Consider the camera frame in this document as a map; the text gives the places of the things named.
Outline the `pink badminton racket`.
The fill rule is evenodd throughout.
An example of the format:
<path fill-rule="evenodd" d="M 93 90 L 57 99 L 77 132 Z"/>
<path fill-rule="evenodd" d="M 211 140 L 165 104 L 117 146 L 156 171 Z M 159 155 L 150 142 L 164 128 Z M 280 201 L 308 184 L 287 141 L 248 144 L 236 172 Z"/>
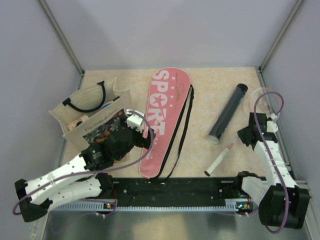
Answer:
<path fill-rule="evenodd" d="M 257 104 L 256 109 L 259 112 L 266 114 L 267 118 L 269 118 L 271 114 L 276 114 L 279 118 L 284 102 L 282 101 L 279 95 L 271 94 L 272 91 L 273 90 L 268 87 L 260 87 L 254 90 L 250 95 L 249 109 L 253 111 L 254 105 Z M 276 99 L 276 108 L 271 106 L 272 96 L 274 96 Z M 229 145 L 227 145 L 225 149 L 223 149 L 223 151 L 218 155 L 218 157 L 215 160 L 213 160 L 211 165 L 204 171 L 204 174 L 206 176 L 211 176 L 211 174 L 217 168 L 217 166 L 228 155 L 229 151 L 232 149 L 235 142 L 236 140 L 233 140 Z"/>

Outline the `pink racket cover bag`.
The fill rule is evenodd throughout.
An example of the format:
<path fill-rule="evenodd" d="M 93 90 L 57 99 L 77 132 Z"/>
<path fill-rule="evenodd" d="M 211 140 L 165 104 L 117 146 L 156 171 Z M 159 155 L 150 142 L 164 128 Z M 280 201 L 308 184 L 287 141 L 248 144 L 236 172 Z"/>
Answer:
<path fill-rule="evenodd" d="M 194 95 L 190 76 L 180 68 L 162 68 L 153 75 L 148 93 L 146 119 L 154 130 L 155 137 L 151 151 L 139 164 L 142 177 L 156 180 L 161 176 L 185 116 L 177 158 L 164 179 L 172 176 L 187 136 Z"/>

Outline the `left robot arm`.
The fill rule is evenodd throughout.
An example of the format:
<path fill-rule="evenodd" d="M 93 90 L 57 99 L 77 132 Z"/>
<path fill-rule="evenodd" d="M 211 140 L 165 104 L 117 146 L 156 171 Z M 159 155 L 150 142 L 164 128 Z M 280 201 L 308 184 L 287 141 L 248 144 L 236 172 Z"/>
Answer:
<path fill-rule="evenodd" d="M 82 200 L 107 199 L 114 191 L 112 172 L 141 162 L 152 150 L 155 131 L 149 127 L 147 136 L 136 127 L 123 125 L 102 143 L 92 143 L 66 164 L 33 180 L 20 179 L 14 187 L 18 197 L 12 209 L 26 223 L 36 221 L 58 207 Z M 122 160 L 134 147 L 146 149 L 137 160 L 123 166 Z"/>

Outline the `black shuttlecock tube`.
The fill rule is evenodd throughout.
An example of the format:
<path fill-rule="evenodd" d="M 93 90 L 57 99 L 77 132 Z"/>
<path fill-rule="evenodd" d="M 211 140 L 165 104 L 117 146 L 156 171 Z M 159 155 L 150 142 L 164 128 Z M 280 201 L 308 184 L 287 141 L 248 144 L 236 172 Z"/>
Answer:
<path fill-rule="evenodd" d="M 247 91 L 248 86 L 244 83 L 239 83 L 234 88 L 227 103 L 225 104 L 224 108 L 222 109 L 220 115 L 218 116 L 216 122 L 214 123 L 213 127 L 211 128 L 207 136 L 207 139 L 211 143 L 215 145 L 219 144 L 220 138 L 224 134 L 225 129 L 227 128 L 230 120 L 232 119 L 235 111 L 237 110 Z"/>

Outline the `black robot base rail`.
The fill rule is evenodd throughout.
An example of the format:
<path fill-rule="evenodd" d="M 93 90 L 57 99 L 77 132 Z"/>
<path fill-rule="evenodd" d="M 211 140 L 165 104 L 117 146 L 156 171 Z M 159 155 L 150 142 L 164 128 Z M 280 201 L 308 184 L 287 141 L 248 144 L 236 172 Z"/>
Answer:
<path fill-rule="evenodd" d="M 199 209 L 251 211 L 251 197 L 238 190 L 234 177 L 114 178 L 104 199 L 117 201 L 118 207 L 155 209 Z"/>

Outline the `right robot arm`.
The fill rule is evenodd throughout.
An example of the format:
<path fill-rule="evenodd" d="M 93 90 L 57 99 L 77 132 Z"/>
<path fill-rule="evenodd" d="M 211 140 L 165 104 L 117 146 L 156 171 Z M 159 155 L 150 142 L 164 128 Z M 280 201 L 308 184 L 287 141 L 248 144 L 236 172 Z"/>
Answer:
<path fill-rule="evenodd" d="M 255 173 L 242 171 L 233 192 L 239 198 L 251 197 L 264 226 L 301 229 L 311 197 L 289 173 L 278 139 L 270 129 L 271 122 L 266 114 L 251 112 L 248 125 L 237 132 L 241 142 L 251 147 L 262 163 L 266 183 Z"/>

